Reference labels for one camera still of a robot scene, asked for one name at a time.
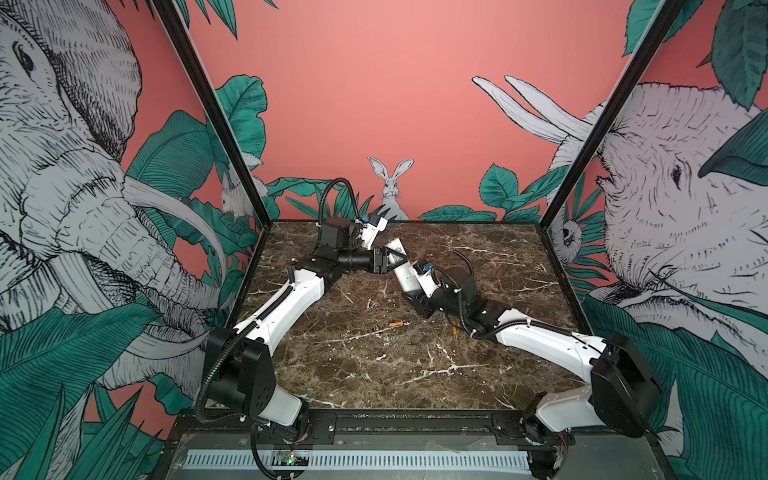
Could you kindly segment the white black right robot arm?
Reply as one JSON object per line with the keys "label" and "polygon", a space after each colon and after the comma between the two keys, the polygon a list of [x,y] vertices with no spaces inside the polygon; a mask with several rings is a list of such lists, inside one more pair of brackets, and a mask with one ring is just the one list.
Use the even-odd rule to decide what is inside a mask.
{"label": "white black right robot arm", "polygon": [[419,315],[442,312],[474,340],[522,350],[582,380],[578,388],[540,394],[526,407],[519,424],[531,444],[543,445],[572,428],[603,426],[630,438],[648,429],[661,387],[629,338],[578,333],[485,299],[471,273],[461,268],[405,264],[396,277]]}

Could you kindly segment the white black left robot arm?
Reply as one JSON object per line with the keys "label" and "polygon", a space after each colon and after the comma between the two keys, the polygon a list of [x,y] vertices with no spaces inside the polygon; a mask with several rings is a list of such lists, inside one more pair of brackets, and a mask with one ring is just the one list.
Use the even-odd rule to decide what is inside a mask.
{"label": "white black left robot arm", "polygon": [[277,426],[291,441],[302,437],[309,430],[309,407],[278,385],[274,351],[305,311],[344,274],[387,274],[406,263],[406,254],[386,246],[300,257],[291,266],[287,282],[256,313],[208,337],[202,383],[194,402],[196,419],[213,423],[244,416]]}

